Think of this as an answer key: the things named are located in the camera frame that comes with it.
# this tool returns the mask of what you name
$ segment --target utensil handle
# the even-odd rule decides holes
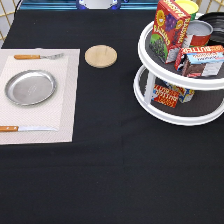
[[[15,55],[14,58],[17,60],[40,59],[40,55]]]
[[[0,126],[0,132],[14,132],[18,131],[18,126]]]

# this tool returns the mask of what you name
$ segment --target cereal box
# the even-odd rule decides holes
[[[178,92],[155,84],[152,100],[174,108],[176,107],[178,96]]]
[[[181,103],[189,102],[192,99],[192,97],[195,93],[195,91],[193,89],[186,89],[186,88],[183,88],[183,87],[175,86],[175,85],[172,85],[172,84],[170,84],[166,81],[163,81],[163,82],[167,85],[167,87],[169,89],[172,89],[172,90],[179,93],[179,101]]]
[[[187,77],[217,75],[224,56],[221,52],[187,54],[182,75]]]
[[[187,54],[191,53],[212,53],[212,52],[224,52],[222,45],[216,46],[206,46],[206,47],[191,47],[191,48],[181,48],[177,55],[174,67],[177,71],[181,71],[184,67]]]
[[[176,60],[190,19],[191,15],[173,0],[159,1],[149,47],[163,62]]]

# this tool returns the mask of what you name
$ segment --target round wooden board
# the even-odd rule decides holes
[[[115,63],[117,52],[105,45],[93,46],[86,51],[85,59],[93,67],[106,68]]]

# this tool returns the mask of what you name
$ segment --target can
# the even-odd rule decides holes
[[[194,20],[189,23],[182,48],[206,46],[213,32],[213,27],[204,21]]]
[[[188,14],[191,15],[191,21],[195,19],[198,12],[198,5],[190,0],[176,0],[175,1],[181,8],[183,8]]]

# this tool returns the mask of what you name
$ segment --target plate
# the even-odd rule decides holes
[[[28,106],[48,99],[56,89],[52,74],[43,70],[28,70],[12,77],[5,87],[9,100]]]

